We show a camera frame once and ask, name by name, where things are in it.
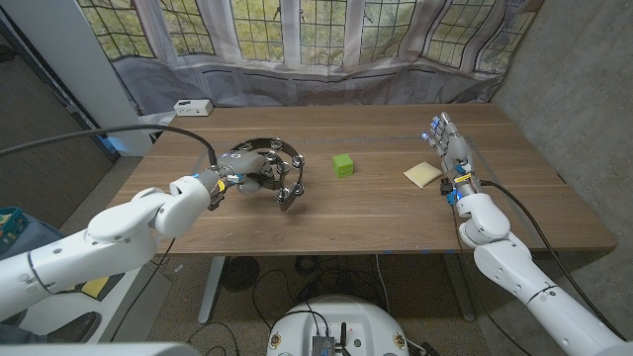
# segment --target wooden table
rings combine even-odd
[[[481,179],[497,179],[539,221],[558,250],[606,250],[614,236],[568,187],[520,131],[492,104],[334,106],[214,109],[208,118],[175,118],[217,154],[257,136],[278,136],[306,158],[306,193],[285,213],[275,192],[246,196],[231,189],[220,207],[204,212],[174,243],[174,254],[295,255],[450,252],[459,248],[451,209],[439,179],[420,190],[403,174],[435,152],[419,138],[431,119],[447,112],[475,150]],[[115,197],[129,201],[147,187],[205,168],[204,148],[164,133]],[[332,156],[349,153],[354,174],[337,178]],[[543,244],[527,219],[492,187],[486,190],[530,248]],[[164,251],[166,244],[159,247]]]

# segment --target gray wall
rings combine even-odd
[[[617,237],[615,250],[594,262],[579,253],[565,255],[564,262],[576,268],[579,284],[629,339],[631,19],[630,1],[545,1],[492,99]],[[530,341],[528,349],[537,350],[540,341]]]

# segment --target window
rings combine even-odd
[[[283,62],[279,0],[231,0],[241,56]]]
[[[477,70],[503,74],[512,53],[534,19],[534,13],[514,16],[484,48],[477,59]]]
[[[301,63],[343,65],[346,0],[301,1]]]
[[[431,38],[426,58],[459,68],[468,41],[477,32],[495,0],[455,0]]]
[[[160,7],[178,54],[215,54],[195,0],[160,0]]]
[[[78,3],[108,58],[154,57],[132,0],[79,0]]]
[[[360,47],[361,64],[398,55],[414,8],[414,0],[367,0]]]

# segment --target blue bin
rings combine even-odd
[[[0,208],[0,253],[11,247],[29,224],[22,209]]]

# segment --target yellow sponge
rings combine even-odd
[[[101,293],[101,290],[103,290],[103,288],[106,286],[106,283],[108,283],[109,279],[110,277],[103,277],[86,282],[86,284],[81,287],[81,292],[87,294],[94,299],[97,299],[97,297],[99,297],[99,293]]]
[[[425,185],[441,175],[442,171],[426,162],[422,162],[405,172],[405,176],[419,189],[423,189]]]

